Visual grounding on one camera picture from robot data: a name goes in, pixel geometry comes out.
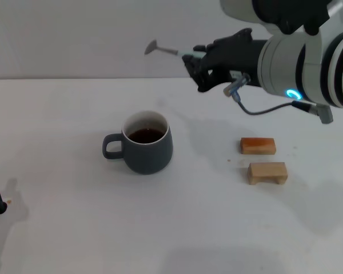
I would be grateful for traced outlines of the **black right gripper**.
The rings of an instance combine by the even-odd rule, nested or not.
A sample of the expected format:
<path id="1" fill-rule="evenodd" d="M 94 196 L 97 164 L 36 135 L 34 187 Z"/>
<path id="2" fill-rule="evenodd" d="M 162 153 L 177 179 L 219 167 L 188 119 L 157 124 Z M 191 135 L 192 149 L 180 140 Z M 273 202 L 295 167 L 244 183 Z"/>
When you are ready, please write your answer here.
<path id="1" fill-rule="evenodd" d="M 266 40 L 252 40 L 252 29 L 245 28 L 208 45 L 194 46 L 193 56 L 183 55 L 182 60 L 198 92 L 207 92 L 216 86 L 208 70 L 223 80 L 232 79 L 231 71 L 247 73 L 249 84 L 258 86 L 258 60 L 266 43 Z"/>

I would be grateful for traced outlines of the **blue handled metal spoon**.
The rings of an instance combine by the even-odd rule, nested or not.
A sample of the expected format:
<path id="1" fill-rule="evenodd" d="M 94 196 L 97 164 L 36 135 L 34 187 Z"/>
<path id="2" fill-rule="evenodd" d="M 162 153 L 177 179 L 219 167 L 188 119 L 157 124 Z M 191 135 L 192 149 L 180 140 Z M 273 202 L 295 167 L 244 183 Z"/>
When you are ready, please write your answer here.
<path id="1" fill-rule="evenodd" d="M 199 51 L 183 52 L 183 51 L 179 51 L 179 50 L 175 50 L 175 49 L 159 47 L 159 45 L 157 45 L 156 40 L 151 41 L 147 45 L 144 54 L 148 55 L 148 54 L 152 53 L 153 51 L 160 51 L 160 52 L 170 54 L 170 55 L 175 55 L 178 57 L 182 57 L 184 55 L 191 55 L 191 56 L 194 56 L 196 58 L 203 58 L 205 56 L 204 52 L 199 52 Z"/>

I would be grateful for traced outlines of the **dark grey ceramic mug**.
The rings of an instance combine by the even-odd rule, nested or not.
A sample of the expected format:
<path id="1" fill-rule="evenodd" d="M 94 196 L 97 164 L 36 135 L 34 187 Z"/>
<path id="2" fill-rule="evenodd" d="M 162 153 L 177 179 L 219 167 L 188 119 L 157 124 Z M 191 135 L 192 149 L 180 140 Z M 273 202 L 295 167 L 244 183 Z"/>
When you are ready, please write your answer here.
<path id="1" fill-rule="evenodd" d="M 149 144 L 131 141 L 128 136 L 143 128 L 165 132 L 162 139 Z M 123 159 L 134 172 L 150 175 L 163 170 L 173 156 L 172 133 L 166 118 L 155 111 L 141 111 L 130 116 L 118 134 L 107 135 L 102 154 L 108 160 Z"/>

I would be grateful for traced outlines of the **stained wooden block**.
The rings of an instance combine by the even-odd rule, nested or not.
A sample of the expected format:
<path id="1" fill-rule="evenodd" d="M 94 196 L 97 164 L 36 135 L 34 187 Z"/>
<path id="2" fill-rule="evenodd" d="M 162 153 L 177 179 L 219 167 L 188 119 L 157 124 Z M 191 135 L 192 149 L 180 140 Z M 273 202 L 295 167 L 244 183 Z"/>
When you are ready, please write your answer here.
<path id="1" fill-rule="evenodd" d="M 240 150 L 243 155 L 274 155 L 276 144 L 273 138 L 241 138 Z"/>

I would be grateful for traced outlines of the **dark brown coffee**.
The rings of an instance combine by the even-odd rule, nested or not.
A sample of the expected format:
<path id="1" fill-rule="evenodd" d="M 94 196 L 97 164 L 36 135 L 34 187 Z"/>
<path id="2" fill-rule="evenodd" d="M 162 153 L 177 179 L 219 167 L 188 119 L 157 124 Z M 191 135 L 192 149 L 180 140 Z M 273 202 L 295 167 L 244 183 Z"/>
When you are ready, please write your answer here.
<path id="1" fill-rule="evenodd" d="M 152 128 L 143 128 L 130 134 L 128 138 L 139 144 L 149 144 L 159 141 L 163 138 L 165 132 Z"/>

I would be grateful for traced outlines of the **notched light wooden block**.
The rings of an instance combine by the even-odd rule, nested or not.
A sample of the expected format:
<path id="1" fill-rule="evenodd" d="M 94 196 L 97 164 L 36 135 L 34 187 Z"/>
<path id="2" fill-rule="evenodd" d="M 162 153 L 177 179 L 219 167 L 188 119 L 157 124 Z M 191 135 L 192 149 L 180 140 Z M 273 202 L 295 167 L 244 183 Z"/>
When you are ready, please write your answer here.
<path id="1" fill-rule="evenodd" d="M 283 162 L 250 163 L 248 181 L 250 185 L 261 182 L 275 182 L 283 185 L 288 179 L 288 171 Z"/>

